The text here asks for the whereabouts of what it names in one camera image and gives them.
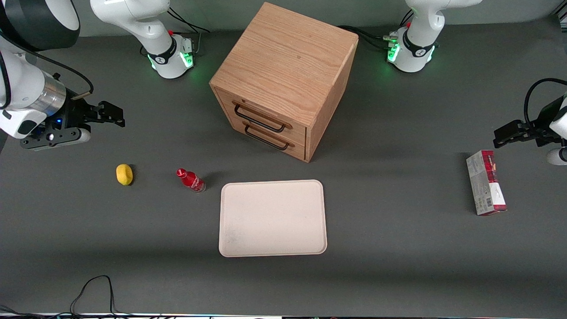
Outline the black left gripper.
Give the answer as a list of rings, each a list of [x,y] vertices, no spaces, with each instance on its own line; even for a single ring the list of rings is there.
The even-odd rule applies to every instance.
[[[537,147],[545,147],[549,144],[566,145],[566,139],[560,137],[551,128],[551,122],[555,120],[565,104],[564,98],[557,98],[540,110],[534,121],[530,120],[528,106],[525,102],[525,121],[514,120],[494,131],[494,148],[499,149],[511,143],[522,143],[531,140],[536,141]]]

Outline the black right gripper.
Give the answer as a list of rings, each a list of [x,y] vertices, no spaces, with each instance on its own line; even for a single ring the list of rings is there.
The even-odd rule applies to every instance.
[[[87,128],[87,123],[111,123],[121,128],[125,127],[125,119],[122,108],[101,101],[98,105],[91,105],[85,99],[66,100],[61,113],[61,128]]]

